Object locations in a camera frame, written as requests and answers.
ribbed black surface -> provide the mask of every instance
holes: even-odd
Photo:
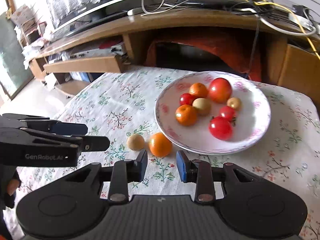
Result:
[[[249,240],[227,227],[213,207],[184,196],[137,195],[127,205],[113,206],[81,240]]]

plate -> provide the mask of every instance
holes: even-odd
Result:
[[[207,87],[218,77],[227,79],[232,85],[232,97],[240,98],[242,109],[238,113],[233,136],[228,141],[221,141],[208,130],[210,119],[219,115],[224,105],[212,102],[208,116],[199,116],[195,125],[182,126],[175,118],[175,111],[180,106],[179,99],[188,93],[194,83]],[[205,71],[183,76],[170,83],[159,95],[155,108],[156,122],[162,133],[181,148],[199,154],[226,155],[243,151],[266,133],[271,119],[271,109],[266,96],[252,82],[242,77],[220,72]]]

floor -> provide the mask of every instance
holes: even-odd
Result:
[[[0,107],[0,114],[29,114],[53,118],[70,101],[60,91],[48,91],[40,81],[33,79],[10,102]]]

floral tablecloth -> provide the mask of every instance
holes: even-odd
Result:
[[[127,137],[138,133],[148,140],[151,134],[159,131],[154,119],[158,95],[167,84],[189,73],[130,66],[123,74],[102,75],[74,97],[57,118],[85,123],[90,135],[108,136],[110,148],[105,152],[83,153],[76,168],[19,168],[22,185],[17,191],[17,201],[30,191],[89,163],[112,166],[124,158],[135,159],[137,152],[127,148]],[[298,194],[308,207],[308,218],[300,236],[319,240],[320,122],[316,108],[303,94],[263,83],[254,84],[267,96],[271,106],[271,123],[265,136],[252,148],[234,155],[187,153],[188,157],[206,160],[216,167],[225,162],[236,163]],[[195,184],[180,181],[174,152],[164,158],[149,152],[148,159],[143,182],[128,185],[130,196],[190,194],[193,197]],[[102,198],[107,198],[108,186],[104,184]],[[217,198],[222,198],[221,187],[218,183],[215,186]],[[14,238],[18,239],[22,232],[15,210],[6,210],[5,219]]]

screw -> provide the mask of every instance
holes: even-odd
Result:
[[[111,195],[110,200],[113,201],[113,202],[121,202],[121,201],[125,200],[125,195],[119,194],[119,193],[115,193],[115,194]]]
[[[210,202],[213,200],[213,196],[210,194],[200,194],[198,200],[201,202]]]

